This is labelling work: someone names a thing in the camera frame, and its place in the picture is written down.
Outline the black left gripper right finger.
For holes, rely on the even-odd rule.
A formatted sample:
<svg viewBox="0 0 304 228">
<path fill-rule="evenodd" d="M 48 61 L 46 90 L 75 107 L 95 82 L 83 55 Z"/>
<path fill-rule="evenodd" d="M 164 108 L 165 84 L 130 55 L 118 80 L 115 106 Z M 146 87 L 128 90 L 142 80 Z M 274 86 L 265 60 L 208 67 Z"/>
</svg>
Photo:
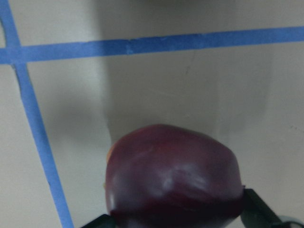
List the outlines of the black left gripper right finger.
<svg viewBox="0 0 304 228">
<path fill-rule="evenodd" d="M 245 228 L 283 228 L 282 220 L 253 189 L 244 189 L 244 209 L 240 215 Z"/>
</svg>

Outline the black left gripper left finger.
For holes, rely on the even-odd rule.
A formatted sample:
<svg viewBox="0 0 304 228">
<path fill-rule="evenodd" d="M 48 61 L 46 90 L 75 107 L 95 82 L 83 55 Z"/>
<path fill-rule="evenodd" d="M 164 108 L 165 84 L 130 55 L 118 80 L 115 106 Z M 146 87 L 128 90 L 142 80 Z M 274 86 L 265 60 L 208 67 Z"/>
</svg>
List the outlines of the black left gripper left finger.
<svg viewBox="0 0 304 228">
<path fill-rule="evenodd" d="M 113 217 L 103 214 L 96 219 L 88 222 L 81 228 L 115 228 L 116 222 Z"/>
</svg>

